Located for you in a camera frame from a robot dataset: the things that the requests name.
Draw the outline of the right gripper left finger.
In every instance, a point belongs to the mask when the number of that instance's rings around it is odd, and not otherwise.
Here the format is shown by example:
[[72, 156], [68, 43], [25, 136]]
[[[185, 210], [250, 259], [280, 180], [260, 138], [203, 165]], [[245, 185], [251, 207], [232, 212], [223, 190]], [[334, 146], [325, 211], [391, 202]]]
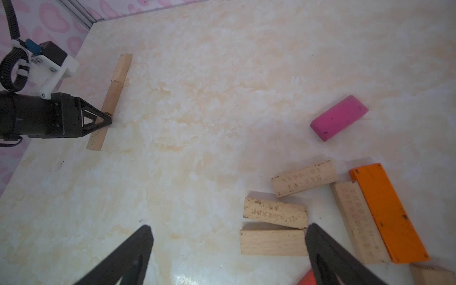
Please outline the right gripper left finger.
[[148, 225], [141, 226], [76, 283], [78, 285], [142, 285], [153, 243], [152, 228]]

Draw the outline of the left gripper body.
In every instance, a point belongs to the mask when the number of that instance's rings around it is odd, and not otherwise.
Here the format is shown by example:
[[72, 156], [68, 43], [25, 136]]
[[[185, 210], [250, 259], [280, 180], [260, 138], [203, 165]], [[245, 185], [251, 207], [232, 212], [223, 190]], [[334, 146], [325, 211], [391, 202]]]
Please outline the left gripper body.
[[1, 138], [77, 138], [80, 136], [80, 103], [65, 93], [50, 100], [1, 91]]

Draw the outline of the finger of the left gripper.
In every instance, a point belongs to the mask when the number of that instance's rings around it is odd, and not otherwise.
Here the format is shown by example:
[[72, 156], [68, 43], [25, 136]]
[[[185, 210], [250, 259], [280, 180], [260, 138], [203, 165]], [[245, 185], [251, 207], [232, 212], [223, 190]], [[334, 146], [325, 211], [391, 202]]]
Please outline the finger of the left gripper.
[[103, 113], [90, 103], [77, 97], [76, 108], [78, 115], [77, 137], [84, 137], [112, 124], [112, 117]]

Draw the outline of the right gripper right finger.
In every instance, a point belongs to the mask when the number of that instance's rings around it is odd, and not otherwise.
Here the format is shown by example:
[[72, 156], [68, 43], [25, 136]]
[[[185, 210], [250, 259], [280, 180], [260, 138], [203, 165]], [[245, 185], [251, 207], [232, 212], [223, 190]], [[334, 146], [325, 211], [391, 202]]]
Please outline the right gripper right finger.
[[386, 285], [316, 223], [305, 243], [317, 285]]

